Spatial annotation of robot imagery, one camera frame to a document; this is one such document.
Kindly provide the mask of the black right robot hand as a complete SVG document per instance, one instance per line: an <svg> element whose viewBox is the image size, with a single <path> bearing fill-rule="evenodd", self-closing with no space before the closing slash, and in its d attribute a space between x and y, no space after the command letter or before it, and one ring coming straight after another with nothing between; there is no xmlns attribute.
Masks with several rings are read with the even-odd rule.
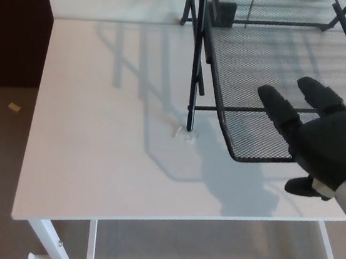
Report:
<svg viewBox="0 0 346 259"><path fill-rule="evenodd" d="M303 77L297 82L306 102L318 113L318 118L307 123L274 87L262 85L258 95L293 160L308 173L307 177L288 180L285 191L326 201L330 196L314 189L313 181L332 191L346 181L346 105L335 91L316 79Z"/></svg>

